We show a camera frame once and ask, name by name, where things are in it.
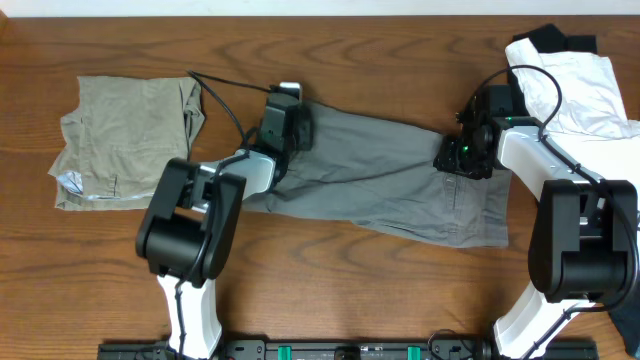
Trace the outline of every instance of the wooden tabletop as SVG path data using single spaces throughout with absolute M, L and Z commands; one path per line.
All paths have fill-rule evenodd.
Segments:
M 143 211 L 53 208 L 47 170 L 64 147 L 60 117 L 78 75 L 185 76 L 194 69 L 258 85 L 299 81 L 340 109 L 455 131 L 453 114 L 504 67 L 513 35 L 553 22 L 597 34 L 630 119 L 640 118 L 638 17 L 10 19 L 0 39 L 0 357 L 94 359 L 98 344 L 169 333 L 164 295 L 134 237 Z M 264 96 L 218 86 L 246 126 Z M 204 97 L 196 161 L 226 157 L 239 137 Z M 528 280 L 533 197 L 509 197 L 507 249 L 456 250 L 347 222 L 242 213 L 217 284 L 230 333 L 271 339 L 426 339 L 439 328 L 485 333 Z M 593 337 L 626 358 L 606 314 L 562 336 Z

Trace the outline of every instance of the gray cloth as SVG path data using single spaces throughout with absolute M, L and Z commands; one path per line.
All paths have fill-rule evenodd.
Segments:
M 80 105 L 60 123 L 67 143 L 49 174 L 64 210 L 142 209 L 167 162 L 186 158 L 204 115 L 191 78 L 78 77 Z
M 349 220 L 382 233 L 452 246 L 507 246 L 511 172 L 489 180 L 438 172 L 442 135 L 308 103 L 313 148 L 299 152 L 272 193 L 250 211 Z

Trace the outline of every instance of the gray pants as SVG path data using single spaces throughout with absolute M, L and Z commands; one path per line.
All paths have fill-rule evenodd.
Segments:
M 442 135 L 308 103 L 314 142 L 299 152 L 272 193 L 245 200 L 250 211 L 356 225 L 452 246 L 507 246 L 511 173 L 489 180 L 438 172 Z

